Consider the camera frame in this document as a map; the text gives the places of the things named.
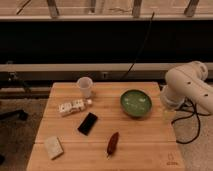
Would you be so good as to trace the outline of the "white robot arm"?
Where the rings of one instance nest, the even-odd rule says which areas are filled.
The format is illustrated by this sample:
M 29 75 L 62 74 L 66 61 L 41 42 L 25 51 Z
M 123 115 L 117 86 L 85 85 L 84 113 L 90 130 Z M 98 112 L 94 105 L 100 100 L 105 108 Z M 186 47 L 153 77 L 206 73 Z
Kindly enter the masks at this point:
M 208 68 L 200 61 L 168 70 L 165 74 L 166 85 L 160 92 L 161 103 L 167 110 L 174 110 L 188 98 L 213 114 L 213 87 L 205 82 L 207 77 Z

